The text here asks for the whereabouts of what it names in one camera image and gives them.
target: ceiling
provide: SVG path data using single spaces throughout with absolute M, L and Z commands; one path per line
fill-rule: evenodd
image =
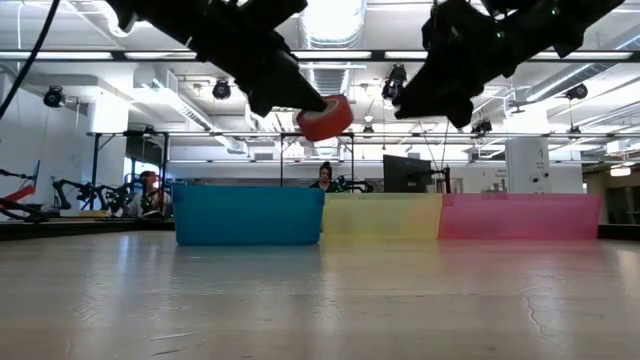
M 48 1 L 0 1 L 0 49 L 30 49 L 42 26 Z M 110 31 L 108 7 L 103 1 L 63 1 L 45 43 L 45 49 L 86 50 L 126 49 L 132 50 L 176 50 L 184 47 L 158 30 L 144 23 L 137 26 L 127 37 L 119 37 Z M 417 50 L 421 45 L 420 28 L 428 18 L 430 1 L 420 0 L 368 0 L 360 47 L 363 49 Z M 615 12 L 592 26 L 585 35 L 582 50 L 614 50 L 612 41 L 622 34 L 637 30 L 640 35 L 640 0 L 627 0 Z M 278 31 L 289 45 L 301 48 L 299 43 L 299 19 L 287 20 Z M 392 63 L 366 63 L 353 71 L 349 98 L 355 114 L 354 131 L 360 131 L 366 115 L 373 116 L 376 131 L 409 132 L 419 128 L 422 121 L 426 130 L 444 131 L 447 122 L 442 118 L 398 121 L 393 117 L 393 108 L 385 106 L 380 97 L 380 85 L 387 76 Z M 117 79 L 136 68 L 136 64 L 121 63 L 37 63 L 34 73 L 42 74 L 89 74 L 104 79 Z M 487 117 L 500 127 L 505 117 L 503 101 L 496 96 L 505 96 L 513 89 L 527 88 L 548 79 L 571 66 L 565 63 L 526 63 L 518 67 L 509 79 L 496 78 L 491 81 L 482 96 L 474 99 L 478 117 Z M 221 129 L 251 131 L 244 119 L 246 101 L 243 94 L 233 89 L 230 99 L 216 101 L 211 89 L 217 78 L 225 74 L 210 64 L 161 63 L 161 70 L 171 70 L 179 82 L 182 96 L 190 99 L 202 113 L 211 117 Z M 420 64 L 406 64 L 409 76 L 415 74 Z M 568 111 L 566 101 L 551 99 L 542 103 L 547 110 L 551 129 L 564 131 L 570 122 L 585 121 L 610 113 L 640 99 L 640 64 L 620 64 L 585 81 L 589 88 L 587 99 L 575 102 Z M 112 84 L 132 97 L 135 90 L 131 84 Z M 174 113 L 163 111 L 162 104 L 141 101 L 132 108 L 131 122 L 153 123 L 157 127 L 179 129 L 184 119 Z M 620 126 L 638 123 L 638 112 L 627 111 L 614 116 L 591 129 L 591 132 L 615 131 Z

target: white wall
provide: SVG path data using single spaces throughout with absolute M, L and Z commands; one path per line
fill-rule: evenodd
M 350 163 L 334 163 L 334 177 L 350 175 Z M 320 164 L 285 164 L 284 177 L 296 179 L 315 179 Z M 505 165 L 452 165 L 451 177 L 461 178 L 466 193 L 479 193 L 499 182 L 506 172 Z M 168 166 L 168 173 L 175 178 L 279 178 L 280 164 L 176 164 Z M 380 163 L 356 163 L 355 176 L 360 179 L 382 178 L 383 169 Z M 582 169 L 580 165 L 551 165 L 550 171 L 552 192 L 582 193 Z
M 11 86 L 0 75 L 0 99 Z M 88 119 L 69 109 L 49 109 L 42 98 L 20 89 L 8 112 L 0 120 L 0 168 L 31 174 L 41 160 L 35 196 L 28 203 L 53 205 L 51 177 L 80 181 L 82 178 L 83 140 L 89 130 Z M 22 180 L 0 177 L 0 196 L 12 193 Z

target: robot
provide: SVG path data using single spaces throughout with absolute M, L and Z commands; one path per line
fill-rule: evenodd
M 471 98 L 484 85 L 540 51 L 561 57 L 582 45 L 585 30 L 624 0 L 482 0 L 489 15 L 467 0 L 434 0 L 422 28 L 428 57 L 392 100 L 396 118 L 447 116 L 457 128 L 470 123 Z M 298 59 L 275 28 L 307 6 L 306 0 L 107 0 L 119 27 L 136 20 L 160 31 L 235 78 L 251 110 L 303 110 L 298 123 L 312 141 L 339 135 L 353 115 L 343 96 L 321 97 L 302 77 Z

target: black cable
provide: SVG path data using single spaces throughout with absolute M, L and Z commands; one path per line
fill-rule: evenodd
M 27 59 L 27 61 L 25 61 L 22 67 L 22 70 L 20 70 L 20 73 L 18 74 L 15 81 L 13 82 L 13 85 L 11 86 L 11 89 L 9 90 L 7 97 L 4 99 L 4 101 L 2 102 L 2 105 L 0 106 L 0 120 L 2 120 L 2 118 L 4 117 L 4 114 L 9 109 L 9 105 L 11 105 L 11 101 L 13 101 L 13 98 L 18 93 L 18 89 L 20 89 L 20 85 L 22 85 L 22 82 L 27 77 L 27 73 L 29 72 L 31 65 L 33 65 L 33 62 L 36 60 L 36 57 L 38 56 L 38 53 L 40 52 L 40 49 L 44 44 L 44 40 L 47 38 L 47 34 L 49 33 L 49 28 L 51 28 L 51 23 L 53 22 L 53 18 L 56 15 L 56 11 L 58 11 L 59 5 L 60 5 L 60 0 L 53 0 L 51 2 L 51 7 L 49 8 L 49 14 L 47 14 L 47 18 L 44 20 L 44 25 L 42 25 L 42 30 L 40 31 L 38 40 L 36 40 L 36 43 L 33 46 L 33 50 L 31 50 L 31 54 L 29 55 L 29 58 Z

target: person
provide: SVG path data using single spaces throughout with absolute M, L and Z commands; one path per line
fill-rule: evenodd
M 170 215 L 171 197 L 163 190 L 158 190 L 158 174 L 154 171 L 143 171 L 140 174 L 140 182 L 142 183 L 142 192 L 136 194 L 133 201 L 129 205 L 129 216 L 144 217 L 150 214 L 158 214 L 165 216 Z M 149 203 L 143 204 L 143 194 L 149 197 Z M 162 211 L 160 209 L 160 199 L 163 199 Z
M 320 166 L 318 181 L 314 182 L 310 187 L 320 188 L 327 193 L 337 192 L 336 184 L 331 181 L 332 176 L 333 169 L 331 168 L 331 163 L 327 161 Z

